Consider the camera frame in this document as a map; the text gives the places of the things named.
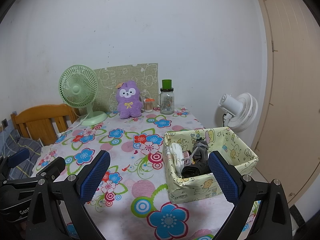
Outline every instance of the floral tablecloth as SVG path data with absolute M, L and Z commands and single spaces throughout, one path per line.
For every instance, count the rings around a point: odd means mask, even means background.
M 100 150 L 111 156 L 111 165 L 91 202 L 85 204 L 92 220 L 107 240 L 212 239 L 233 204 L 223 194 L 203 200 L 171 204 L 161 156 L 164 134 L 168 131 L 198 130 L 203 125 L 184 107 L 172 115 L 158 108 L 139 118 L 120 119 L 118 112 L 94 127 L 75 122 L 55 144 L 46 146 L 34 167 L 36 174 L 57 156 L 66 169 L 57 178 L 77 174 Z M 255 204 L 242 235 L 244 239 L 258 206 Z M 61 211 L 69 232 L 76 231 L 65 207 Z

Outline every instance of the purple plush toy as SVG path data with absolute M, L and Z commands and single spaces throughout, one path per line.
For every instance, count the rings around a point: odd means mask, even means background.
M 139 100 L 140 90 L 137 88 L 137 84 L 129 80 L 123 83 L 118 88 L 116 99 L 118 101 L 118 111 L 120 112 L 120 118 L 126 119 L 131 117 L 141 116 L 142 102 Z

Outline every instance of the plush toy tag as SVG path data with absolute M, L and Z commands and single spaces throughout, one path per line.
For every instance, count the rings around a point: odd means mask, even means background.
M 117 85 L 116 85 L 116 88 L 122 87 L 123 83 L 124 83 L 124 82 L 117 84 Z

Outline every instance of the green fan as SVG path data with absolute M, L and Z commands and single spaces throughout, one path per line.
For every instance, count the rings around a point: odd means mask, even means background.
M 59 80 L 59 93 L 63 101 L 74 108 L 87 108 L 88 115 L 81 117 L 84 126 L 103 122 L 108 116 L 102 111 L 93 111 L 93 101 L 99 89 L 95 72 L 83 65 L 69 67 Z

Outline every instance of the green jar lid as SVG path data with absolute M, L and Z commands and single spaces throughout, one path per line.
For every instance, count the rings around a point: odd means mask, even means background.
M 162 80 L 162 89 L 171 90 L 172 88 L 172 80 L 171 79 L 163 79 Z

